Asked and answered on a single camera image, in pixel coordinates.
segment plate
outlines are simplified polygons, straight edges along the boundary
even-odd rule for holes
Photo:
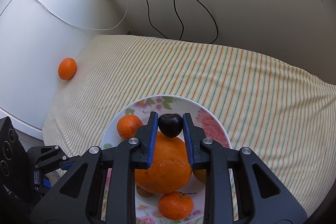
[[[164,113],[178,113],[181,116],[189,112],[193,123],[197,127],[203,128],[205,135],[216,140],[227,148],[232,148],[230,139],[218,119],[205,107],[184,97],[174,95],[154,95],[149,96],[129,104],[122,109],[109,123],[102,137],[100,147],[102,149],[117,146],[122,139],[117,132],[118,120],[127,114],[134,114],[140,118],[143,124],[147,124],[149,115],[155,111],[160,116]],[[183,133],[178,137],[184,141]],[[143,198],[135,191],[135,214],[138,219],[150,224],[177,224],[187,223],[196,220],[204,215],[205,185],[199,182],[192,174],[187,185],[179,189],[183,193],[196,192],[190,195],[194,202],[192,213],[180,221],[173,221],[164,218],[158,211],[157,204],[161,195],[153,195],[150,198]]]

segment metal screw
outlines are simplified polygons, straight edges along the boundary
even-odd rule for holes
[[[138,138],[130,138],[128,140],[128,143],[129,144],[137,144],[139,142]]]
[[[249,155],[249,154],[251,154],[252,150],[249,149],[248,147],[243,147],[243,148],[241,149],[241,152],[242,152],[243,154],[245,154],[245,155]]]
[[[204,138],[203,139],[203,143],[205,143],[205,144],[212,144],[213,140],[212,140],[212,138]]]
[[[98,146],[92,146],[90,149],[89,149],[89,152],[91,154],[97,154],[99,152],[99,147]]]

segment striped fabric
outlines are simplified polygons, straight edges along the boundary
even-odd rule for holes
[[[302,69],[238,48],[130,35],[95,37],[77,62],[43,128],[45,144],[68,156],[99,145],[127,104],[173,94],[209,109],[233,148],[251,147],[308,215],[335,180],[336,87]]]

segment orange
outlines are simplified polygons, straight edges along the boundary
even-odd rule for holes
[[[136,169],[135,182],[150,193],[169,194],[186,185],[191,173],[184,142],[159,131],[151,168]]]
[[[123,140],[127,140],[135,136],[137,129],[143,126],[143,123],[133,114],[122,116],[117,123],[117,131]]]
[[[75,75],[76,70],[76,61],[72,58],[66,58],[58,66],[58,76],[62,80],[69,80]]]
[[[181,220],[191,214],[194,202],[188,195],[173,192],[163,195],[157,204],[157,208],[165,218]]]

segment white plate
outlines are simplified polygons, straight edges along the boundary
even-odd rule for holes
[[[122,141],[117,132],[117,123],[122,116],[126,114],[134,114],[140,118],[143,124],[147,124],[149,115],[152,111],[157,112],[159,116],[164,113],[178,113],[183,115],[184,113],[189,112],[194,125],[203,128],[207,137],[216,140],[224,147],[232,148],[225,129],[211,112],[192,100],[174,95],[154,95],[129,104],[113,117],[104,132],[100,147],[102,149],[107,149],[117,146]],[[184,141],[183,133],[178,137]],[[157,209],[157,204],[161,195],[143,198],[135,191],[135,209],[137,218],[151,224],[177,224],[187,223],[202,217],[204,214],[204,184],[199,182],[194,175],[191,175],[187,185],[182,187],[179,191],[183,193],[197,193],[190,196],[194,202],[194,209],[188,217],[181,221],[166,219]]]

